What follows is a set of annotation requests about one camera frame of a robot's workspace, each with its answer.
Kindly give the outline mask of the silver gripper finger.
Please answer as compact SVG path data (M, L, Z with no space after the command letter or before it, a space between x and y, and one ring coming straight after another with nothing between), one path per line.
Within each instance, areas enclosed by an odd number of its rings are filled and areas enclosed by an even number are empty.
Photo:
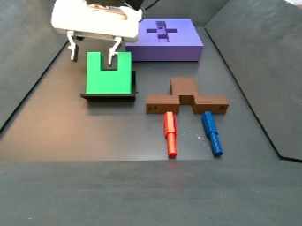
M121 37L115 37L115 39L113 39L115 44L108 50L108 65L112 65L113 57L116 55L116 50L121 44L121 40L123 40Z
M76 62L77 60L77 45L76 45L76 36L74 31L66 31L66 39L69 42L68 49L70 50L70 60Z

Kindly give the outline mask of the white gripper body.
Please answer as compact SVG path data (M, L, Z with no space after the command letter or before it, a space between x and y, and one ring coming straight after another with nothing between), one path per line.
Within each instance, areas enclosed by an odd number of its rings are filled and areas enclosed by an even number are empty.
M128 6L105 6L88 0L56 0L50 24L60 34L96 39L123 38L135 41L143 10Z

